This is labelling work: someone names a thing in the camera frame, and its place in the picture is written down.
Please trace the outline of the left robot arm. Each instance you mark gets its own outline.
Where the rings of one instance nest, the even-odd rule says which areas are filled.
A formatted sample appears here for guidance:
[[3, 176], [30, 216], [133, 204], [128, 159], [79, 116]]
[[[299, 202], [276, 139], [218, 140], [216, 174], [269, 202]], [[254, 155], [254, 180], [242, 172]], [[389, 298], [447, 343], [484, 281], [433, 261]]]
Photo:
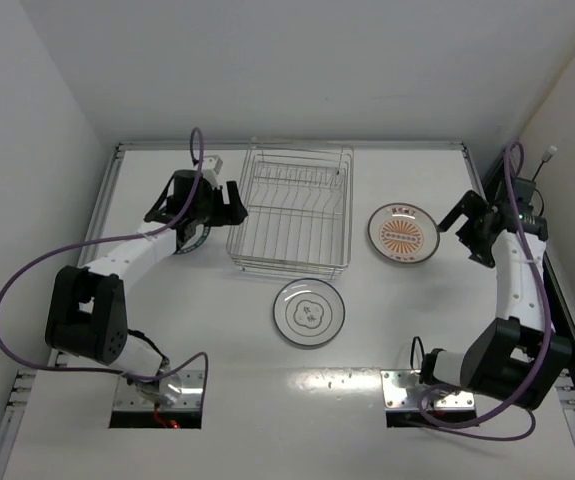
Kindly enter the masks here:
[[236, 182], [218, 184], [212, 169], [174, 172], [134, 238], [82, 267], [58, 272], [47, 345], [118, 370], [141, 395], [171, 402], [180, 377], [151, 339], [129, 328], [127, 293], [157, 263], [185, 252], [198, 228], [238, 226], [247, 216]]

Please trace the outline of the black rimmed white plate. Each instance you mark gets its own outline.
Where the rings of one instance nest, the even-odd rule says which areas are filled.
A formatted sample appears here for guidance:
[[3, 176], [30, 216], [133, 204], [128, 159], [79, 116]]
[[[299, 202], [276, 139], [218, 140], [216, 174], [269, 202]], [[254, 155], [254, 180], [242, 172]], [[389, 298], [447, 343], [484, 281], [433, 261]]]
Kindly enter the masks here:
[[315, 278], [301, 278], [289, 282], [277, 293], [272, 318], [278, 333], [289, 343], [319, 348], [340, 333], [346, 306], [333, 285]]

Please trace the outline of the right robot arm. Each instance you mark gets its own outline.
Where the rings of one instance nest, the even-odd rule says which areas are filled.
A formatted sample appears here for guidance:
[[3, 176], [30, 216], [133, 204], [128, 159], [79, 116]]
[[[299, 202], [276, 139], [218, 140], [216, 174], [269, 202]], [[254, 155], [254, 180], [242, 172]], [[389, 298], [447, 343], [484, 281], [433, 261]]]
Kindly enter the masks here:
[[516, 179], [488, 202], [466, 192], [438, 225], [457, 231], [470, 258], [496, 272], [495, 318], [463, 353], [434, 349], [420, 383], [447, 384], [527, 410], [540, 406], [572, 355], [570, 340], [555, 333], [545, 298], [543, 256], [547, 221], [530, 204], [534, 182]]

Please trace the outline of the orange sunburst plate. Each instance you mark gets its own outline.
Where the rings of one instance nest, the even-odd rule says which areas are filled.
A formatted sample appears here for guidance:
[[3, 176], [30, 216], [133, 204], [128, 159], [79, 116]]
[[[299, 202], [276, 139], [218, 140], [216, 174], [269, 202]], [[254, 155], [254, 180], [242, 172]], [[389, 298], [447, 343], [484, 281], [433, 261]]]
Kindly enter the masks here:
[[435, 220], [422, 208], [404, 202], [376, 209], [367, 224], [372, 247], [399, 264], [420, 264], [438, 250], [440, 233]]

